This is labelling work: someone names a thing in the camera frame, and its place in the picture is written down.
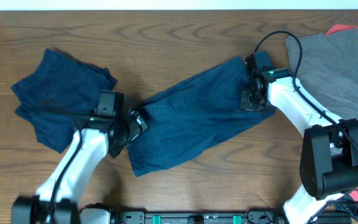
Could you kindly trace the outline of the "folded navy blue garment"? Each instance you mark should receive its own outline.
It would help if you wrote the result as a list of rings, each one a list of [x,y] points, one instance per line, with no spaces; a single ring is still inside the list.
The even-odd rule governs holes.
[[[39,143],[61,153],[73,139],[75,121],[91,114],[101,91],[116,83],[107,68],[46,49],[35,72],[11,86],[21,103],[15,114],[34,127]]]

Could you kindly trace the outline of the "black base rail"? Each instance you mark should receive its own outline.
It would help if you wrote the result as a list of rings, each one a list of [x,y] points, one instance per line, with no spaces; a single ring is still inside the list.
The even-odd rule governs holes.
[[[87,205],[80,213],[82,223],[88,224],[286,224],[283,213],[251,208],[239,213],[147,212],[145,210],[114,210],[101,204]]]

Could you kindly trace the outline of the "grey shorts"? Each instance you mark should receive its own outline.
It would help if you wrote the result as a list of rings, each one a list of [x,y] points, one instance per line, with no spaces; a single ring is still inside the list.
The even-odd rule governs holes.
[[[304,88],[343,119],[358,119],[358,31],[289,37],[285,45]]]

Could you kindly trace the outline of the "black garment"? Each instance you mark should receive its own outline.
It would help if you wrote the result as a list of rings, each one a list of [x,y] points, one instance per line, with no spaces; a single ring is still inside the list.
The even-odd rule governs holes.
[[[349,205],[345,203],[333,203],[333,205],[337,210],[348,213],[358,222],[358,205]]]

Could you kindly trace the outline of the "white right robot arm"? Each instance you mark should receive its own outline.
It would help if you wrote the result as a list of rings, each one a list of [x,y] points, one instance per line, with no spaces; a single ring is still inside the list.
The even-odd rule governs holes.
[[[275,223],[311,223],[329,205],[358,187],[358,120],[327,110],[287,68],[253,69],[241,109],[278,108],[303,136],[301,186]]]

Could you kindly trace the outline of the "navy blue shorts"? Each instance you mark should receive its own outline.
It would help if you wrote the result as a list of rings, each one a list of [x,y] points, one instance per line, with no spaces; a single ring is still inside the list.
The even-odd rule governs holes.
[[[258,125],[275,113],[243,111],[246,65],[235,56],[150,97],[137,107],[148,129],[127,145],[135,176],[167,170]]]

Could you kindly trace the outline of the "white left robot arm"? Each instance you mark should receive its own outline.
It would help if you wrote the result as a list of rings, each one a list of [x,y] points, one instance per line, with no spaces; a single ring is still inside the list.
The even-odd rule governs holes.
[[[117,157],[149,126],[136,110],[96,110],[76,126],[67,153],[51,176],[32,197],[15,200],[11,223],[120,223],[120,215],[101,203],[83,210],[79,203],[100,161],[107,155]]]

